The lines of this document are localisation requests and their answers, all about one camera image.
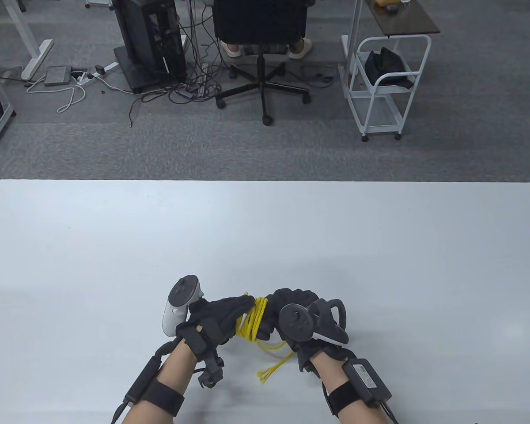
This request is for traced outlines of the person's right hand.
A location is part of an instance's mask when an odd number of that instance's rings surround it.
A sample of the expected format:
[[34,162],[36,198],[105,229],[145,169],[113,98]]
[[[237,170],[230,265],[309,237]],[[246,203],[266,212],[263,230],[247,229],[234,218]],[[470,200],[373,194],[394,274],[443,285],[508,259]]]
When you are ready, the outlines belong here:
[[324,352],[336,361],[356,359],[346,348],[346,309],[341,299],[322,299],[313,291],[282,288],[266,297],[257,339],[269,341],[277,331],[296,353],[300,371],[319,376],[312,358]]

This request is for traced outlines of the person's left hand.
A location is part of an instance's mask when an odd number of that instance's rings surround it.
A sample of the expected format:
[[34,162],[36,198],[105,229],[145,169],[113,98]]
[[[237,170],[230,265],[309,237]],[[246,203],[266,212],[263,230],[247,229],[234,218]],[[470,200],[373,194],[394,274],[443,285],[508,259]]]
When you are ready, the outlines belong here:
[[237,321],[255,306],[252,295],[227,297],[215,301],[200,298],[188,306],[189,317],[177,325],[176,334],[186,343],[194,340],[194,332],[201,336],[208,348],[217,348],[235,335]]

